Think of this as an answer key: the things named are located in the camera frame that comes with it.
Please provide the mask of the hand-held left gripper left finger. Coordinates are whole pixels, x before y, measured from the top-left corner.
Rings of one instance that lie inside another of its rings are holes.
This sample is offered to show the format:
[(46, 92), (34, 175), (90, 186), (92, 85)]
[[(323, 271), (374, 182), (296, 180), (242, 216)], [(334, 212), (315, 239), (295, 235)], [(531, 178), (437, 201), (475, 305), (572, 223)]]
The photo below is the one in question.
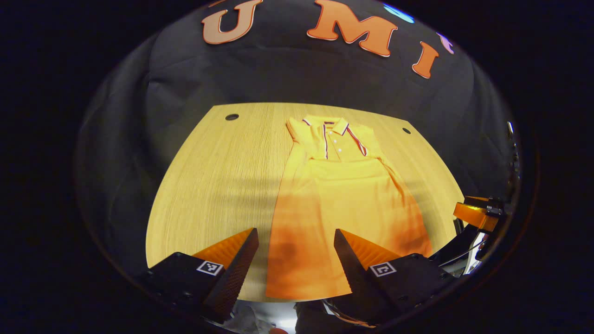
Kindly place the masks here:
[(194, 255), (173, 252), (136, 279), (163, 304), (221, 324), (231, 318), (258, 247), (250, 228)]

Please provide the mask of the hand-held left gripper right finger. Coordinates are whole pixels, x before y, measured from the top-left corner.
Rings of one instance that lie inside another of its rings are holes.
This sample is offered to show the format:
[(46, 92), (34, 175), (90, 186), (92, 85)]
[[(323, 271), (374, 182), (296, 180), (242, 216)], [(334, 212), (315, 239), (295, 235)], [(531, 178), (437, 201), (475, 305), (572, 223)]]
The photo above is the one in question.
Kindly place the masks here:
[(335, 297), (333, 309), (361, 326), (379, 326), (431, 304), (456, 277), (425, 256), (398, 256), (345, 230), (334, 248), (350, 294)]

